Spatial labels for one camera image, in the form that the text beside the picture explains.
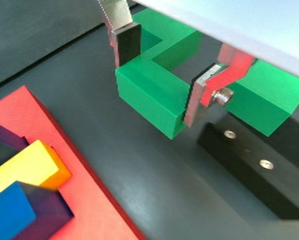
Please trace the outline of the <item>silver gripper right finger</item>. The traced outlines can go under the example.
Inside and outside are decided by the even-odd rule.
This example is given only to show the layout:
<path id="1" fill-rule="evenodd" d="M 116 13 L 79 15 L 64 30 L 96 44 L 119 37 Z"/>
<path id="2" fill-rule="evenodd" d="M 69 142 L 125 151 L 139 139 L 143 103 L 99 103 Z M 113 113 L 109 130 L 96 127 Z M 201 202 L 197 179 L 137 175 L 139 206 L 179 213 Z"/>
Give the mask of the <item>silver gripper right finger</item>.
<path id="1" fill-rule="evenodd" d="M 254 57 L 223 43 L 216 63 L 193 78 L 188 94 L 184 124 L 192 127 L 203 118 L 211 104 L 226 106 L 234 92 L 228 85 L 248 73 Z"/>

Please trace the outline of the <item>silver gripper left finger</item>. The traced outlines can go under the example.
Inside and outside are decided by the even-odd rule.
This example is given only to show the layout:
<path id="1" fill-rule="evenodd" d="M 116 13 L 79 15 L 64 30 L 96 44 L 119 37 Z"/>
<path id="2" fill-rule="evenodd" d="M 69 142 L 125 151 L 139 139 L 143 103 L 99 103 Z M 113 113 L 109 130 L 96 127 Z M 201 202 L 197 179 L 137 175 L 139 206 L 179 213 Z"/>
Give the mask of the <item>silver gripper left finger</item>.
<path id="1" fill-rule="evenodd" d="M 97 0 L 113 48 L 115 65 L 121 67 L 140 54 L 141 25 L 132 20 L 127 0 Z"/>

